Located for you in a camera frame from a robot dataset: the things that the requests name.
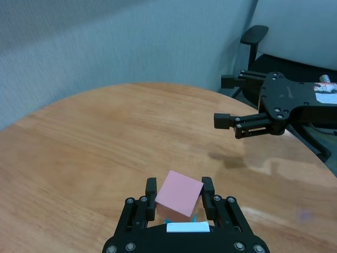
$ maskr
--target pink block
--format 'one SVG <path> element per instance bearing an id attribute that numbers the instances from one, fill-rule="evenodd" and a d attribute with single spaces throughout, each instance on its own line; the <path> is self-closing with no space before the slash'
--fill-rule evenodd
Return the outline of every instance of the pink block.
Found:
<path id="1" fill-rule="evenodd" d="M 202 187 L 202 182 L 169 171 L 156 197 L 157 213 L 172 221 L 191 220 Z"/>

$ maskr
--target round table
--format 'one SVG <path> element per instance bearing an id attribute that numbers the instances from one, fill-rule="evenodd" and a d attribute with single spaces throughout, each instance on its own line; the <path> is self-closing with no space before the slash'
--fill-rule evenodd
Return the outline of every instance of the round table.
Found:
<path id="1" fill-rule="evenodd" d="M 170 170 L 211 177 L 216 194 L 235 196 L 271 252 L 336 250 L 329 169 L 289 132 L 237 140 L 214 129 L 215 112 L 256 113 L 195 87 L 123 84 L 61 100 L 2 131 L 0 251 L 101 252 L 124 200 L 143 195 L 149 177 L 159 189 Z"/>

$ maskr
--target bolt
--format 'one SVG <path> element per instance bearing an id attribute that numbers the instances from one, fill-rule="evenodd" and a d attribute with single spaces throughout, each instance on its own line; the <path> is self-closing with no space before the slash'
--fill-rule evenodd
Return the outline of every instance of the bolt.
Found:
<path id="1" fill-rule="evenodd" d="M 134 244 L 133 242 L 129 242 L 126 246 L 125 246 L 125 249 L 127 251 L 132 251 L 136 248 L 136 244 Z"/>
<path id="2" fill-rule="evenodd" d="M 321 75 L 320 82 L 322 82 L 322 83 L 330 83 L 331 81 L 330 81 L 330 78 L 329 78 L 328 75 Z"/>
<path id="3" fill-rule="evenodd" d="M 264 248 L 261 245 L 258 245 L 258 244 L 254 245 L 254 250 L 257 253 L 265 253 Z"/>
<path id="4" fill-rule="evenodd" d="M 244 250 L 244 244 L 242 242 L 235 242 L 234 243 L 234 247 L 237 249 L 237 250 Z"/>
<path id="5" fill-rule="evenodd" d="M 117 247 L 116 246 L 109 246 L 107 249 L 106 249 L 106 253 L 115 253 L 117 251 Z"/>

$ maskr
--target white label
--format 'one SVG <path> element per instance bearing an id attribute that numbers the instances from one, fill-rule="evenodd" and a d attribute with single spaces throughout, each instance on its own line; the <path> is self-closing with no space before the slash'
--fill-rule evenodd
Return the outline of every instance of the white label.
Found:
<path id="1" fill-rule="evenodd" d="M 166 232 L 210 232 L 207 221 L 204 222 L 173 222 L 166 225 Z"/>
<path id="2" fill-rule="evenodd" d="M 323 104 L 337 104 L 336 83 L 315 83 L 316 99 Z"/>

